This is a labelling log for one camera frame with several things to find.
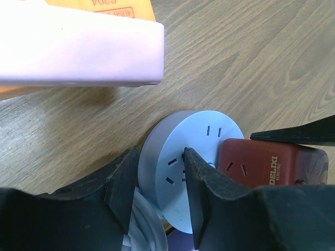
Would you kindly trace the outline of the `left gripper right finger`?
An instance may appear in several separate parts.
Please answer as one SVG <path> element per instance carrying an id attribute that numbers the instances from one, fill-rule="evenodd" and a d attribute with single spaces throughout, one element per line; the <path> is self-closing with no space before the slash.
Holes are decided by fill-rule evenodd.
<path id="1" fill-rule="evenodd" d="M 250 189 L 184 150 L 198 250 L 334 250 L 334 186 Z"/>

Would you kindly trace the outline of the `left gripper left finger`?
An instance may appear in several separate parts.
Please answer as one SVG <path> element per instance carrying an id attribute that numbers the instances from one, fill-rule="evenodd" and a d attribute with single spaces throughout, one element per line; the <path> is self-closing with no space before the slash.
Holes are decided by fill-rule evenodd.
<path id="1" fill-rule="evenodd" d="M 138 148 L 53 193 L 1 189 L 1 250 L 126 250 Z"/>

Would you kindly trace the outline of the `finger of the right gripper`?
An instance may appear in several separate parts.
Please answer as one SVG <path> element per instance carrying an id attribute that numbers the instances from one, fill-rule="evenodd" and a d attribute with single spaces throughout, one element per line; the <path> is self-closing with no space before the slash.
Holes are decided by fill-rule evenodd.
<path id="1" fill-rule="evenodd" d="M 334 146 L 335 115 L 305 125 L 270 131 L 254 132 L 252 140 L 302 145 Z"/>

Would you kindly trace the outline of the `dark red cube socket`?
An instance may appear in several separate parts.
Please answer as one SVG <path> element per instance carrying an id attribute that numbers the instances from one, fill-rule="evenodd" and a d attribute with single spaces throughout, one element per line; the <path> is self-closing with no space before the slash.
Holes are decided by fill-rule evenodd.
<path id="1" fill-rule="evenodd" d="M 246 139 L 223 141 L 218 170 L 249 188 L 268 185 L 325 185 L 329 159 L 312 147 Z"/>

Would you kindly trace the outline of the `light blue round socket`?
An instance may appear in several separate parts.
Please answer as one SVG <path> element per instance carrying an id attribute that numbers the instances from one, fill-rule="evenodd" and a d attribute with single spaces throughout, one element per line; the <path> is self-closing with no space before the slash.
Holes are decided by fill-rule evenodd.
<path id="1" fill-rule="evenodd" d="M 214 110 L 184 110 L 161 120 L 147 137 L 139 158 L 138 182 L 142 195 L 159 218 L 192 233 L 183 153 L 193 148 L 209 165 L 218 165 L 221 143 L 244 137 L 226 114 Z"/>

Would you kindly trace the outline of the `purple power strip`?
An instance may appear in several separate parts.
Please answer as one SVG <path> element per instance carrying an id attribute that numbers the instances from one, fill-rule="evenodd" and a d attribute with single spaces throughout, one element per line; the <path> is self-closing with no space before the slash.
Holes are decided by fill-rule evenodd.
<path id="1" fill-rule="evenodd" d="M 193 235 L 173 230 L 167 236 L 168 251 L 195 251 Z"/>

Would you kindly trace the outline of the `pink power strip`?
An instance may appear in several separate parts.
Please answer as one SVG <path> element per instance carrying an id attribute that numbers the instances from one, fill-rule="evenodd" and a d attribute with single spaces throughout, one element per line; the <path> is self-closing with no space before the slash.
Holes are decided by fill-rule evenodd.
<path id="1" fill-rule="evenodd" d="M 138 87 L 164 75 L 158 22 L 1 1 L 1 85 Z"/>

